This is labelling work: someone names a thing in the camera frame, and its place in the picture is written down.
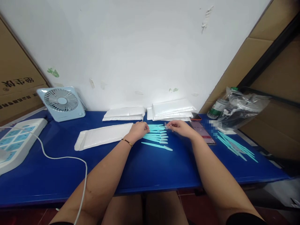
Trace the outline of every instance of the light blue fan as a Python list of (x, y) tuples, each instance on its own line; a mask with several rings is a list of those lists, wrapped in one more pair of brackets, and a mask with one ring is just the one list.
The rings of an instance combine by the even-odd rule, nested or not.
[(85, 116), (85, 105), (73, 87), (40, 88), (37, 93), (57, 122)]

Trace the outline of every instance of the hand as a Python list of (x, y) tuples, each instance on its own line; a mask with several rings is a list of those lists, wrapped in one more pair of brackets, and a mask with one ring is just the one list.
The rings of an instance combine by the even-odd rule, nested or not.
[(200, 135), (191, 128), (186, 122), (182, 120), (172, 120), (167, 124), (167, 127), (181, 136), (192, 139), (194, 137), (198, 138)]
[(149, 132), (150, 129), (146, 122), (136, 122), (132, 125), (129, 133), (125, 135), (124, 139), (133, 145), (137, 140), (141, 139)]

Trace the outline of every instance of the white wall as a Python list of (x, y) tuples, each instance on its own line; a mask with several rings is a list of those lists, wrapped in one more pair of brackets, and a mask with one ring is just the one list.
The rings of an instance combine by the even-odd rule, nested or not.
[(76, 87), (89, 110), (181, 98), (200, 109), (269, 2), (1, 0), (0, 13), (50, 83)]

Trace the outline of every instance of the smartphone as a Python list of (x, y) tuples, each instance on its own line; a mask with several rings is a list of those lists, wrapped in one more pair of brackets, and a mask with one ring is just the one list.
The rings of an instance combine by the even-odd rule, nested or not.
[(202, 120), (202, 118), (199, 116), (199, 114), (192, 112), (193, 118), (191, 120)]
[(200, 123), (200, 121), (198, 120), (192, 120), (190, 122), (190, 124), (192, 125), (192, 128), (194, 128), (195, 131), (198, 132), (198, 134), (200, 134), (203, 139), (205, 140), (205, 142), (208, 145), (215, 145), (216, 142), (214, 141), (214, 139), (209, 135), (209, 133), (206, 131), (206, 129), (202, 126), (202, 124)]

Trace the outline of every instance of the red floor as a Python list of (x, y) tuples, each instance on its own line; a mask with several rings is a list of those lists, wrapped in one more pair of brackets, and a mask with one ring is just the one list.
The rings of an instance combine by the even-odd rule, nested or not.
[[(178, 191), (187, 218), (194, 224), (218, 225), (216, 211), (207, 196), (195, 196), (191, 189)], [(287, 220), (276, 210), (257, 208), (268, 224), (288, 225)], [(0, 211), (1, 225), (48, 225), (56, 215), (55, 209), (19, 209)]]

